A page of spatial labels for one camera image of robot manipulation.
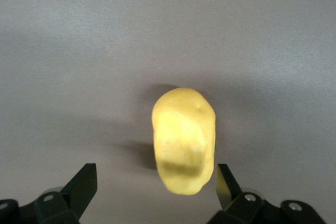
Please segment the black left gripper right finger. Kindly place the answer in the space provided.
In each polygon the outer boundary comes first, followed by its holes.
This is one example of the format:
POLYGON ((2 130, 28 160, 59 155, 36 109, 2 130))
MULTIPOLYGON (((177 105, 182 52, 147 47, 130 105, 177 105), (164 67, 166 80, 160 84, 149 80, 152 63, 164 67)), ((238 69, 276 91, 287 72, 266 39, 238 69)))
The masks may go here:
POLYGON ((303 201, 285 200, 276 207, 256 193, 243 191, 226 164, 217 165, 216 193, 222 210, 208 223, 325 223, 303 201))

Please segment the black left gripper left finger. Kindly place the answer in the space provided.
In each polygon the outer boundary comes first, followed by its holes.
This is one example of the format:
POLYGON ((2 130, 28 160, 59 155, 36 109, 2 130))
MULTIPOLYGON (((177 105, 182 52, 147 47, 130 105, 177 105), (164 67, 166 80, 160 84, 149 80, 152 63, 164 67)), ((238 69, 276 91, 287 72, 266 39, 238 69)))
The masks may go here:
POLYGON ((2 199, 1 223, 79 223, 97 189, 96 164, 85 164, 60 191, 44 193, 27 205, 2 199))

